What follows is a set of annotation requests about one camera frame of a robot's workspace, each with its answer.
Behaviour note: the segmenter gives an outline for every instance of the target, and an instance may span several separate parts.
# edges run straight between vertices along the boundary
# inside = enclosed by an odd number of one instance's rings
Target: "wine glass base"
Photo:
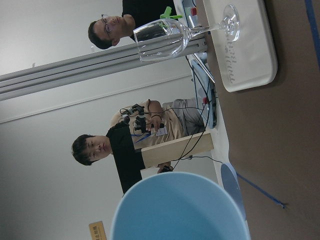
[[[237,41],[240,35],[239,14],[234,5],[227,5],[223,11],[223,21],[226,25],[225,35],[231,42]]]

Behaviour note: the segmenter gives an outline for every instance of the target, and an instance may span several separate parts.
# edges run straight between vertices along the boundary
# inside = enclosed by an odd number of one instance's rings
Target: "black t-shirt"
[[[129,14],[135,21],[135,28],[160,19],[166,7],[171,7],[171,15],[177,15],[173,0],[122,0],[122,17]]]

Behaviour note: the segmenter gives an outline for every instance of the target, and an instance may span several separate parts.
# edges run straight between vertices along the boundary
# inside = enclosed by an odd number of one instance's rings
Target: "black hair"
[[[90,42],[92,42],[94,45],[96,45],[99,49],[108,49],[112,46],[112,41],[110,40],[104,40],[102,41],[94,32],[94,25],[97,21],[93,21],[90,23],[88,28],[88,37]]]
[[[72,144],[72,155],[77,160],[79,163],[85,165],[85,166],[90,166],[92,162],[89,160],[89,156],[84,153],[84,150],[87,147],[86,144],[86,139],[87,138],[92,138],[95,137],[93,135],[87,135],[83,134],[81,136],[78,136],[76,140],[74,140]]]

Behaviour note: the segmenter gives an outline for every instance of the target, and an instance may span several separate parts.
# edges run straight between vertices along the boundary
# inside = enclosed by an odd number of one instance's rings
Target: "gray pants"
[[[196,107],[197,104],[195,98],[176,99],[171,105],[171,108],[182,125],[184,137],[197,134],[205,130],[203,118]]]

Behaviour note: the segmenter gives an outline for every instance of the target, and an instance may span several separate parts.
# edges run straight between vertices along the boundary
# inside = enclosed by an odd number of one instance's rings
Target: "blue lanyard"
[[[140,137],[141,135],[138,135],[138,134],[131,134],[132,137]],[[135,143],[138,143],[144,139],[146,139],[147,137],[150,137],[151,136],[151,133],[147,133],[144,137],[140,138],[138,141],[136,141]]]

